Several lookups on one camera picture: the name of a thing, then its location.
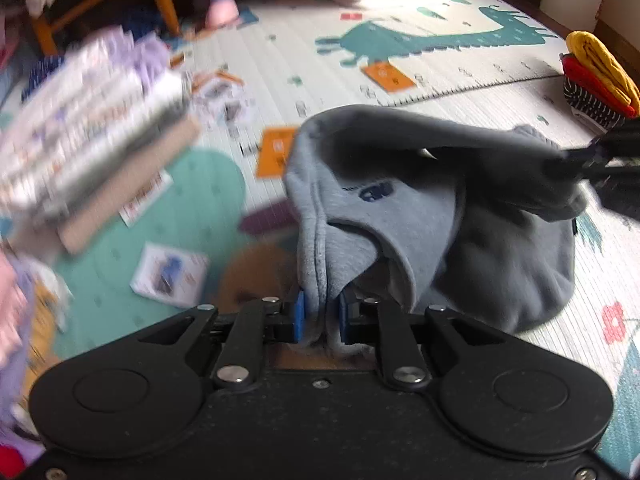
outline gray fabric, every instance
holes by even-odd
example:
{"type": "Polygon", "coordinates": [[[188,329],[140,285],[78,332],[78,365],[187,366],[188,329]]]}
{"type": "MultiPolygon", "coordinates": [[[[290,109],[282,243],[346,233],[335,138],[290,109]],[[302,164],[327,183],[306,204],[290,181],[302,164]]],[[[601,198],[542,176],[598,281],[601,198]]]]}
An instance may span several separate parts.
{"type": "Polygon", "coordinates": [[[369,281],[407,310],[437,300],[508,332],[556,314],[573,291],[570,219],[586,206],[576,182],[543,172],[562,156],[530,126],[359,105],[306,121],[285,174],[300,222],[304,342],[328,332],[337,345],[335,298],[375,262],[388,282],[369,281]]]}

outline dark blue logo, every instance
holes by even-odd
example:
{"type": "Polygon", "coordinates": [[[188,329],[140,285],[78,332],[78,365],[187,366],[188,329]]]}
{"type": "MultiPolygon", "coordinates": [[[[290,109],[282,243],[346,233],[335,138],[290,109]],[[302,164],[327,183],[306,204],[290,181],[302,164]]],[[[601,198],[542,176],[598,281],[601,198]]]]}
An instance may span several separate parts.
{"type": "Polygon", "coordinates": [[[385,196],[389,196],[393,192],[394,187],[391,184],[391,181],[385,180],[384,182],[366,187],[358,194],[358,196],[365,202],[375,202],[376,200],[380,200],[385,196]]]}

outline red folded cloth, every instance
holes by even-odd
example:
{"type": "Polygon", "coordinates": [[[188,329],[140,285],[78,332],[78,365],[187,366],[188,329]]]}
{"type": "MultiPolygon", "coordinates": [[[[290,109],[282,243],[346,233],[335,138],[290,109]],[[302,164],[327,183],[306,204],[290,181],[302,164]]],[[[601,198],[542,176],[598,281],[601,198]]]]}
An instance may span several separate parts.
{"type": "Polygon", "coordinates": [[[627,119],[636,117],[637,113],[634,108],[631,105],[625,106],[618,101],[596,76],[575,59],[573,54],[562,56],[562,69],[564,70],[564,75],[571,81],[580,85],[609,108],[612,108],[612,110],[624,115],[627,119]]]}

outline wooden baseboard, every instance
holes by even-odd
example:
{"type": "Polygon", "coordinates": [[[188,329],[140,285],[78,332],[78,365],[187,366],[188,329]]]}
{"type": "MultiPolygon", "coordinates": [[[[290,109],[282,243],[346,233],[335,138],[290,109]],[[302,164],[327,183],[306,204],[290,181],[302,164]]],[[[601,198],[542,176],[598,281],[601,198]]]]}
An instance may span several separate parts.
{"type": "Polygon", "coordinates": [[[594,34],[607,46],[631,79],[640,84],[640,52],[601,20],[598,20],[594,34]]]}

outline wooden chair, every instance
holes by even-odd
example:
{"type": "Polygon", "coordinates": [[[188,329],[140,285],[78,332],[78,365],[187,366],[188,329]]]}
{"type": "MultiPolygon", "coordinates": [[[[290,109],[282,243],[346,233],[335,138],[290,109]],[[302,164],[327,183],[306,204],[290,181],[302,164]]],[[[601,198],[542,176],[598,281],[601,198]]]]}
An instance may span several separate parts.
{"type": "MultiPolygon", "coordinates": [[[[83,0],[53,23],[49,23],[44,16],[33,18],[31,25],[33,26],[33,31],[43,53],[46,56],[55,56],[58,53],[58,48],[53,40],[53,34],[103,1],[104,0],[83,0]]],[[[155,1],[169,32],[174,36],[178,36],[180,34],[180,24],[178,23],[178,16],[175,13],[174,1],[155,1]]]]}

